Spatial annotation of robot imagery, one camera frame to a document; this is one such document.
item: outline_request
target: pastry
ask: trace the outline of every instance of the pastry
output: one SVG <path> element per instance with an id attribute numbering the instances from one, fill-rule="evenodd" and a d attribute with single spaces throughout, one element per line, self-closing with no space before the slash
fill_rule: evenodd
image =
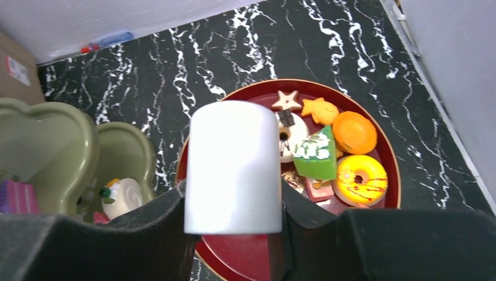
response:
<path id="1" fill-rule="evenodd" d="M 293 163 L 300 176 L 317 180 L 336 178 L 336 146 L 329 125 L 297 144 Z"/>
<path id="2" fill-rule="evenodd" d="M 374 158 L 351 155 L 339 160 L 334 191 L 346 204 L 375 205 L 384 198 L 387 184 L 386 171 Z"/>
<path id="3" fill-rule="evenodd" d="M 344 155 L 345 155 L 345 153 L 342 150 L 340 150 L 338 147 L 336 147 L 336 158 L 339 159 L 339 158 L 343 157 Z"/>
<path id="4" fill-rule="evenodd" d="M 295 170 L 284 172 L 283 179 L 297 192 L 305 190 L 305 180 Z"/>
<path id="5" fill-rule="evenodd" d="M 308 127 L 300 116 L 289 109 L 275 115 L 279 120 L 279 152 L 281 163 L 293 161 L 293 152 L 298 143 L 309 135 Z"/>
<path id="6" fill-rule="evenodd" d="M 325 201 L 334 195 L 331 180 L 316 180 L 305 178 L 305 187 L 308 198 L 313 202 Z"/>
<path id="7" fill-rule="evenodd" d="M 293 91 L 288 95 L 285 94 L 283 91 L 277 91 L 277 95 L 279 96 L 279 100 L 277 100 L 272 105 L 272 109 L 274 110 L 289 109 L 290 111 L 293 111 L 301 108 L 301 104 L 299 104 L 296 101 L 298 99 L 298 91 Z"/>
<path id="8" fill-rule="evenodd" d="M 141 187 L 133 179 L 115 179 L 100 190 L 102 207 L 110 220 L 143 205 Z"/>
<path id="9" fill-rule="evenodd" d="M 358 113 L 345 111 L 332 125 L 336 145 L 344 152 L 367 154 L 377 145 L 377 130 L 367 118 Z"/>
<path id="10" fill-rule="evenodd" d="M 303 100 L 301 116 L 308 116 L 310 114 L 315 123 L 331 125 L 339 114 L 339 110 L 335 105 L 325 101 L 323 98 Z"/>

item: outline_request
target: white cup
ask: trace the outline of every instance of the white cup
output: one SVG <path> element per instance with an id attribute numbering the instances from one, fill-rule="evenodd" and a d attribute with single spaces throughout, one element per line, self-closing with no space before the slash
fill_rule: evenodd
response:
<path id="1" fill-rule="evenodd" d="M 282 231 L 278 122 L 246 101 L 221 101 L 193 114 L 184 232 Z"/>

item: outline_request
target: donut hole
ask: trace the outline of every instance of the donut hole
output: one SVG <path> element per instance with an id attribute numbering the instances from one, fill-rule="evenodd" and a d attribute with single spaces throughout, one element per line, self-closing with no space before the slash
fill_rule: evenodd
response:
<path id="1" fill-rule="evenodd" d="M 279 130 L 279 141 L 285 142 L 289 140 L 290 137 L 291 137 L 291 133 L 289 132 L 289 130 L 285 128 Z"/>
<path id="2" fill-rule="evenodd" d="M 355 183 L 362 184 L 363 183 L 363 178 L 361 176 L 356 176 L 355 177 Z"/>
<path id="3" fill-rule="evenodd" d="M 355 183 L 356 184 L 366 184 L 368 182 L 368 174 L 364 170 L 355 171 Z"/>

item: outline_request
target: green cake slice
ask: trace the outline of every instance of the green cake slice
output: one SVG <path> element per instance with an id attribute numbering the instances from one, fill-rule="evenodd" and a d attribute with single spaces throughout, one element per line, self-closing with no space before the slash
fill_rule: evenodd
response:
<path id="1" fill-rule="evenodd" d="M 300 176 L 316 180 L 336 179 L 336 144 L 329 125 L 308 136 L 293 153 L 293 163 Z"/>

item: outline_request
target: pink box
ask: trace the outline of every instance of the pink box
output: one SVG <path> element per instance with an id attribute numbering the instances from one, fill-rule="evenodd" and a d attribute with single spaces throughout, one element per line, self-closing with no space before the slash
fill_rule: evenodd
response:
<path id="1" fill-rule="evenodd" d="M 0 213 L 39 214 L 34 187 L 27 183 L 4 181 L 0 186 Z"/>

